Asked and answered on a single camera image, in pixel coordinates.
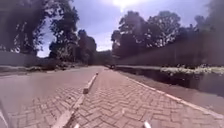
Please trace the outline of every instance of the herringbone brick pattern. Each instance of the herringbone brick pattern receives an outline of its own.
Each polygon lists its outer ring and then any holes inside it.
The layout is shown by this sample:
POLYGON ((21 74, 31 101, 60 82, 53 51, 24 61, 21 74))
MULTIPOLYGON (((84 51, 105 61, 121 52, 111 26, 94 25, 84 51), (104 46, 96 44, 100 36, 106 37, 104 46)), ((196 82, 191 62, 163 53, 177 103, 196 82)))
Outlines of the herringbone brick pattern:
POLYGON ((102 72, 75 114, 72 128, 224 128, 224 120, 143 87, 119 73, 102 72))
POLYGON ((58 88, 50 97, 37 98, 20 112, 10 113, 15 128, 50 128, 79 98, 82 89, 58 88))

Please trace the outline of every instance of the curb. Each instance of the curb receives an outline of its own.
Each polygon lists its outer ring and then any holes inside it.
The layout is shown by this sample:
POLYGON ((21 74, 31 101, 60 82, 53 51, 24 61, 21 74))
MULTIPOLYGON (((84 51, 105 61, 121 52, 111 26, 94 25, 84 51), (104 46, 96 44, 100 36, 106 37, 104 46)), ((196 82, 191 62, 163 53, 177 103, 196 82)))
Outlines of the curb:
POLYGON ((89 93, 94 81, 96 80, 96 77, 99 73, 96 73, 92 79, 88 82, 86 87, 83 89, 83 94, 79 97, 77 102, 75 102, 74 105, 71 106, 69 110, 66 110, 56 121, 56 123, 51 128, 67 128, 70 126, 70 124, 73 122, 73 117, 76 111, 80 108, 82 105, 85 95, 89 93))
POLYGON ((96 80, 96 77, 99 75, 99 73, 96 73, 93 78, 89 81, 89 83, 85 86, 85 88, 83 89, 83 94, 88 94, 94 81, 96 80))
POLYGON ((131 80, 131 81, 134 82, 134 83, 137 83, 137 84, 139 84, 139 85, 141 85, 141 86, 143 86, 143 87, 149 88, 149 89, 152 90, 152 91, 156 91, 157 93, 159 93, 159 94, 161 94, 161 95, 164 95, 164 96, 166 96, 166 97, 169 97, 169 98, 171 98, 172 100, 175 100, 175 101, 177 101, 177 102, 179 102, 179 103, 182 103, 182 104, 184 104, 184 105, 186 105, 186 106, 188 106, 188 107, 191 107, 191 108, 193 108, 193 109, 199 110, 199 111, 203 112, 204 114, 212 115, 212 116, 215 117, 216 119, 224 119, 224 115, 221 115, 221 114, 218 114, 218 113, 216 113, 216 112, 214 112, 214 111, 208 110, 208 109, 206 109, 206 108, 197 106, 197 105, 195 105, 195 104, 192 104, 192 103, 190 103, 190 102, 187 102, 187 101, 182 100, 182 99, 180 99, 180 98, 177 98, 177 97, 175 97, 175 96, 172 96, 172 95, 170 95, 170 94, 167 94, 166 92, 159 91, 159 90, 157 90, 157 89, 155 89, 155 88, 149 87, 149 86, 147 86, 147 85, 145 85, 145 84, 143 84, 143 83, 141 83, 141 82, 139 82, 139 81, 137 81, 137 80, 134 80, 134 79, 132 79, 132 78, 130 78, 130 77, 127 77, 127 76, 124 76, 124 77, 126 77, 128 80, 131 80))

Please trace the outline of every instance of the sidewalk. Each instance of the sidewalk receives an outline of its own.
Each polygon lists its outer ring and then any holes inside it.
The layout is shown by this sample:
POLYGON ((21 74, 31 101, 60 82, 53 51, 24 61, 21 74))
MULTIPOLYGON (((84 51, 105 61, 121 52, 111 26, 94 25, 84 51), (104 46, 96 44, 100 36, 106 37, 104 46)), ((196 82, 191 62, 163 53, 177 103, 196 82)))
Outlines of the sidewalk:
POLYGON ((71 128, 224 128, 222 115, 205 112, 105 70, 96 79, 71 128))

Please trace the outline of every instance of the roadside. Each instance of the roadside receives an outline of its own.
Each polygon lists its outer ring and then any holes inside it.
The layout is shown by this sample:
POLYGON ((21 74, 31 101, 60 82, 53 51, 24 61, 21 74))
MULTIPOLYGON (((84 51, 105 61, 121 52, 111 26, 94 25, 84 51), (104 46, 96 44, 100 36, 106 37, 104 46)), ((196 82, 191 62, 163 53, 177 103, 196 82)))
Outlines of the roadside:
POLYGON ((219 114, 224 115, 224 107, 223 107, 224 98, 223 97, 220 97, 214 94, 199 92, 195 89, 189 89, 189 88, 184 88, 177 85, 168 85, 165 83, 160 83, 142 75, 134 75, 134 74, 126 73, 126 72, 120 72, 120 73, 129 78, 132 78, 141 83, 144 83, 150 87, 161 90, 163 92, 176 96, 190 103, 196 104, 198 106, 210 109, 212 111, 215 111, 219 114))
POLYGON ((50 72, 50 71, 62 71, 62 70, 69 70, 69 69, 76 69, 86 67, 82 64, 67 64, 55 67, 17 67, 17 66, 0 66, 0 77, 2 76, 11 76, 11 75, 27 75, 30 73, 36 72, 50 72))

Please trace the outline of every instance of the red brick pavement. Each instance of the red brick pavement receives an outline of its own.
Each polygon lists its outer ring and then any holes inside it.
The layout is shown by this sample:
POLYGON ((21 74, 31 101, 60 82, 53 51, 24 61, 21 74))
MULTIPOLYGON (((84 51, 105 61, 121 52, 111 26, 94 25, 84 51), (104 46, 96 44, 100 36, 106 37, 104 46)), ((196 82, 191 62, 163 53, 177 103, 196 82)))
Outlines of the red brick pavement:
POLYGON ((224 128, 224 120, 179 103, 107 70, 75 114, 72 128, 224 128))
MULTIPOLYGON (((27 77, 27 79, 25 79, 25 81, 23 82, 21 82, 23 79, 19 79, 20 77, 17 78, 16 80, 19 81, 18 84, 11 84, 11 86, 24 93, 21 93, 22 96, 24 95, 26 97, 30 97, 27 98, 29 100, 27 100, 26 103, 21 103, 21 109, 15 112, 9 112, 9 118, 11 119, 14 127, 50 128, 52 125, 55 124, 56 120, 62 113, 64 113, 72 105, 75 104, 75 102, 78 100, 78 98, 83 92, 83 87, 85 87, 91 77, 93 77, 93 75, 95 75, 95 73, 97 73, 100 69, 100 67, 90 67, 77 69, 74 71, 68 70, 64 72, 55 72, 51 74, 33 74, 31 76, 24 76, 27 77), (31 92, 34 90, 35 94, 28 95, 29 93, 26 92, 26 90, 31 92)), ((8 90, 9 94, 13 94, 11 88, 8 90)), ((17 98, 16 96, 19 97, 20 95, 12 95, 11 97, 23 100, 24 96, 19 98, 17 98)), ((10 100, 9 102, 13 104, 13 102, 22 101, 10 100)))

